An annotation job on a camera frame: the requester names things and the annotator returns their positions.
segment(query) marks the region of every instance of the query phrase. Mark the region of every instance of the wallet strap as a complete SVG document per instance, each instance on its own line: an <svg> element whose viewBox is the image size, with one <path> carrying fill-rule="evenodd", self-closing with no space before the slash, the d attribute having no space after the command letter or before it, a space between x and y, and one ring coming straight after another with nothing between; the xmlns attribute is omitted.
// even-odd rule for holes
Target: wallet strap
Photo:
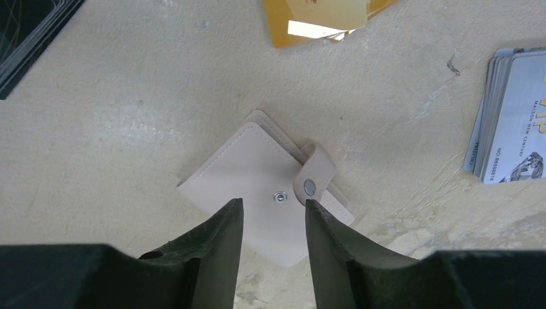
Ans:
<svg viewBox="0 0 546 309"><path fill-rule="evenodd" d="M309 143L301 148L309 159L294 180L294 194L297 200L305 205L305 201L313 199L320 201L323 193L335 174L335 164L328 153L318 144Z"/></svg>

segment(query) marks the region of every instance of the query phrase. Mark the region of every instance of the leather wallet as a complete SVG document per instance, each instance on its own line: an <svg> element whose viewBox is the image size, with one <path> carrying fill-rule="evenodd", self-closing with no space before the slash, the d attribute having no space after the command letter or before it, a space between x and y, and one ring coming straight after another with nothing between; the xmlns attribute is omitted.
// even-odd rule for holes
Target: leather wallet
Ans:
<svg viewBox="0 0 546 309"><path fill-rule="evenodd" d="M208 214L243 198L243 243L288 268L308 255L307 199L320 201L347 225L354 220L349 201L331 183L334 173L335 164L320 145L298 148L258 110L178 189Z"/></svg>

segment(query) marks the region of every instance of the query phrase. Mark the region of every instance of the marble surface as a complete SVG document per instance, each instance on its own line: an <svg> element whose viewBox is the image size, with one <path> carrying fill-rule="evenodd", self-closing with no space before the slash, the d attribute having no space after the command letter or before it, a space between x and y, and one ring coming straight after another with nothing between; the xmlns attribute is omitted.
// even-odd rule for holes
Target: marble surface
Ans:
<svg viewBox="0 0 546 309"><path fill-rule="evenodd" d="M392 250L545 248L546 182L462 171L488 58L546 46L545 12L400 0L340 44L278 50L260 1L87 0L0 102L0 243L158 247L206 219L176 184L260 108L323 145L353 228ZM235 301L314 308L308 260L244 247Z"/></svg>

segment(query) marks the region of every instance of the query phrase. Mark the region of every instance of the gold card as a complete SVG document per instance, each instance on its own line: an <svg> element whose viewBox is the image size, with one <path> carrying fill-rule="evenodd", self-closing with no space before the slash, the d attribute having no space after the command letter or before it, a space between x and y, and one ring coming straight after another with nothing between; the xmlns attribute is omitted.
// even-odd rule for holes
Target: gold card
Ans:
<svg viewBox="0 0 546 309"><path fill-rule="evenodd" d="M273 46L338 42L396 0L263 0Z"/></svg>

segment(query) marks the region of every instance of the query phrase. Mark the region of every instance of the card holder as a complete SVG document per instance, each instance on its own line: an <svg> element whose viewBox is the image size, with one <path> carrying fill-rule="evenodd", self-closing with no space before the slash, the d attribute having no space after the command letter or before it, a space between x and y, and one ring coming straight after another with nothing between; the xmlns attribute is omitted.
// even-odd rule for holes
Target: card holder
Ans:
<svg viewBox="0 0 546 309"><path fill-rule="evenodd" d="M347 225L354 220L348 200L330 182L334 173L320 145L298 148L264 112L255 111L178 189L208 214L243 198L243 243L288 268L308 255L305 200L319 201Z"/></svg>

